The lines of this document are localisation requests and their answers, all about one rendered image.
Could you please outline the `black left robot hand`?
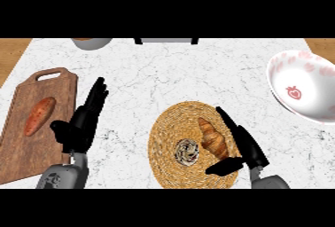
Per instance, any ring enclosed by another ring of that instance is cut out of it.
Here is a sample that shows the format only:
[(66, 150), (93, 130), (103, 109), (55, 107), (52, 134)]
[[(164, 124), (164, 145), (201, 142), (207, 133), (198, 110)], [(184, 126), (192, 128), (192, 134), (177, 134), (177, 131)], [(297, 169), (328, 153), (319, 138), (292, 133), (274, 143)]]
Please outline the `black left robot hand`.
[(94, 139), (99, 114), (109, 95), (105, 79), (97, 78), (87, 95), (86, 103), (75, 109), (71, 121), (50, 124), (55, 139), (63, 145), (63, 153), (86, 153)]

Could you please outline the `brown wooden cutting board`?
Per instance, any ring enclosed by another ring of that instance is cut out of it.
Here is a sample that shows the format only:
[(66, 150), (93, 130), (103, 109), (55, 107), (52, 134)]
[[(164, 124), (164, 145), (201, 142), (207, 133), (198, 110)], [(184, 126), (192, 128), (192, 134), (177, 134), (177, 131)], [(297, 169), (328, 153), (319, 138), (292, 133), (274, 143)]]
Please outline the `brown wooden cutting board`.
[(77, 75), (63, 67), (38, 71), (16, 86), (0, 136), (0, 184), (69, 163), (50, 123), (71, 120), (75, 90)]

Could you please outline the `grey round pot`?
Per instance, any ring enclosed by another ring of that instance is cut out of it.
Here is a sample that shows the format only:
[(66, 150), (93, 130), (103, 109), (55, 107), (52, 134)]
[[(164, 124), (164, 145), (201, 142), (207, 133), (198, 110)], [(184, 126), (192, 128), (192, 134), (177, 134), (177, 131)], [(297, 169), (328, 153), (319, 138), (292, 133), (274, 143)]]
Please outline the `grey round pot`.
[(94, 51), (106, 46), (106, 44), (111, 42), (111, 38), (74, 38), (72, 41), (81, 50)]

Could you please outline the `round woven straw placemat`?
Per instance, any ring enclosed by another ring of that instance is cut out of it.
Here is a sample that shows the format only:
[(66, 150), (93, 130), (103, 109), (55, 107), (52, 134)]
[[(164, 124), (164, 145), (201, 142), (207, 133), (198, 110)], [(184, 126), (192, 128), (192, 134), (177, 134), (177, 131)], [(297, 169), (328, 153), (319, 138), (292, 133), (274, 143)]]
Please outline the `round woven straw placemat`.
[[(236, 171), (227, 176), (205, 174), (207, 168), (220, 159), (202, 148), (199, 117), (212, 124), (226, 139), (227, 156), (241, 156), (230, 129), (215, 108), (198, 101), (173, 105), (156, 118), (148, 141), (150, 168), (164, 188), (227, 189), (236, 181)], [(189, 166), (180, 164), (176, 158), (177, 144), (183, 139), (190, 139), (199, 148), (199, 156)]]

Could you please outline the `round chocolate chip cookie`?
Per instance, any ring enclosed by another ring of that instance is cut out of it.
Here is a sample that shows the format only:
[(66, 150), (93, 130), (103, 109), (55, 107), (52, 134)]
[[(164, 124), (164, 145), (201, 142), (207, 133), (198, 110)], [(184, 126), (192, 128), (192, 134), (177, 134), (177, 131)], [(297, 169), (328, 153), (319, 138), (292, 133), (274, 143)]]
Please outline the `round chocolate chip cookie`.
[(189, 138), (181, 139), (176, 145), (176, 159), (179, 164), (190, 166), (195, 164), (198, 158), (199, 146), (196, 142)]

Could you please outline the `white bowl with pink print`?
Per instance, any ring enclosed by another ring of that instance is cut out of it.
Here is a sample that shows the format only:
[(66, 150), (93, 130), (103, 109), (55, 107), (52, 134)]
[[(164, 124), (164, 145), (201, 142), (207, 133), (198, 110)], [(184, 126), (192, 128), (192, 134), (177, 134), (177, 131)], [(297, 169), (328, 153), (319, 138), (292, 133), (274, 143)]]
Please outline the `white bowl with pink print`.
[(282, 51), (266, 75), (283, 107), (308, 121), (335, 125), (335, 64), (310, 51)]

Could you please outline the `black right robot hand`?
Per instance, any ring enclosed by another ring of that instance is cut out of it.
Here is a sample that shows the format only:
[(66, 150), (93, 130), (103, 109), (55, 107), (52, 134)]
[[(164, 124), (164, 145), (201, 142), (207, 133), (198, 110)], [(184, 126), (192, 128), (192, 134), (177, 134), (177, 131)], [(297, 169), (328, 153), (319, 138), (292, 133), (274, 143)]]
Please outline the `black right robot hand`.
[(241, 125), (236, 125), (235, 121), (232, 120), (230, 116), (220, 106), (215, 108), (215, 111), (220, 113), (224, 124), (230, 129), (241, 157), (226, 158), (224, 160), (220, 160), (205, 170), (205, 174), (226, 176), (242, 169), (243, 163), (246, 163), (249, 169), (249, 180), (260, 180), (260, 172), (263, 171), (263, 168), (270, 164), (260, 149), (260, 145), (245, 128)]

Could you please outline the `grey appliance with black legs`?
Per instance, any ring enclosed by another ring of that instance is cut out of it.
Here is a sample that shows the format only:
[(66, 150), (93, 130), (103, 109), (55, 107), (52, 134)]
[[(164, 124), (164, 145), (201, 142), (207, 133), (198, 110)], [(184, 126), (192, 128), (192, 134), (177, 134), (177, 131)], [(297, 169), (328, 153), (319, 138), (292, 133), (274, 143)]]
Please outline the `grey appliance with black legs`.
[(198, 44), (199, 38), (134, 38), (136, 44), (143, 43), (190, 43)]

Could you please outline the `orange sweet potato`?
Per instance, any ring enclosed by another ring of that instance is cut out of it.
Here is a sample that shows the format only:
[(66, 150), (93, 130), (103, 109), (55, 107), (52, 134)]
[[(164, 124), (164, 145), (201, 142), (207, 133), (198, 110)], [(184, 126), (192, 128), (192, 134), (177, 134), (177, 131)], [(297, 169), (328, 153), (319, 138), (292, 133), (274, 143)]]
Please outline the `orange sweet potato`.
[(27, 119), (24, 135), (31, 137), (40, 130), (40, 127), (49, 120), (56, 105), (56, 99), (53, 97), (44, 98), (32, 107), (29, 117)]

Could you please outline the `golden brown croissant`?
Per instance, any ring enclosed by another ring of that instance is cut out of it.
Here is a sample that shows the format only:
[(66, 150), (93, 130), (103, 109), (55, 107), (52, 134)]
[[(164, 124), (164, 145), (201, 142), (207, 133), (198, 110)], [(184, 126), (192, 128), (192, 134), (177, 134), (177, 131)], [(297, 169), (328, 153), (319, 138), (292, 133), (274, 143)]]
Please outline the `golden brown croissant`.
[(215, 130), (214, 125), (202, 118), (198, 118), (202, 132), (202, 148), (214, 155), (218, 160), (229, 157), (226, 148), (226, 138)]

